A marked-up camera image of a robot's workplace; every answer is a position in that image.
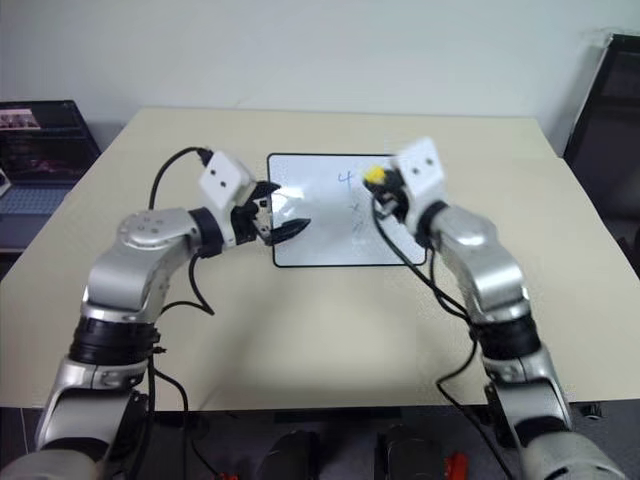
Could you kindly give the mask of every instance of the computer screen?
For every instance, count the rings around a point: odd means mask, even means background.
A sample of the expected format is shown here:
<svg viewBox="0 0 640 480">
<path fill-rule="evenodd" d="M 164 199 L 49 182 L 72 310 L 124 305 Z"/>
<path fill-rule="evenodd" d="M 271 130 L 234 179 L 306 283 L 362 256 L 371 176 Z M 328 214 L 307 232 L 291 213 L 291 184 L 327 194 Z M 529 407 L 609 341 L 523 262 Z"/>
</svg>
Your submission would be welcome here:
<svg viewBox="0 0 640 480">
<path fill-rule="evenodd" d="M 0 168 L 11 183 L 73 183 L 99 155 L 72 100 L 0 102 Z"/>
</svg>

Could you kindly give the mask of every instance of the beige tabletop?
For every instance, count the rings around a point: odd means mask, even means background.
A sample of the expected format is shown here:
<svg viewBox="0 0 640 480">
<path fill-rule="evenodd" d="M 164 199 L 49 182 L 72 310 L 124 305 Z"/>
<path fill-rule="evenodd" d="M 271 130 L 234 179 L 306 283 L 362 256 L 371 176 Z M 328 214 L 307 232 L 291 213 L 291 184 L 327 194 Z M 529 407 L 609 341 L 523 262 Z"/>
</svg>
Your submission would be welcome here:
<svg viewBox="0 0 640 480">
<path fill-rule="evenodd" d="M 451 201 L 491 218 L 521 262 L 569 399 L 640 397 L 640 285 L 535 120 L 157 108 L 136 115 L 0 285 L 0 404 L 46 400 L 93 261 L 178 149 L 222 149 L 265 177 L 272 152 L 390 153 L 425 135 Z M 195 157 L 171 167 L 157 207 L 199 206 L 201 169 Z M 197 277 L 216 315 L 168 312 L 157 360 L 197 409 L 440 404 L 434 380 L 470 346 L 403 267 L 279 269 L 256 242 L 200 263 Z M 182 268 L 169 300 L 190 298 Z M 485 382 L 476 361 L 451 390 L 483 402 Z M 159 408 L 179 407 L 171 387 L 158 395 Z"/>
</svg>

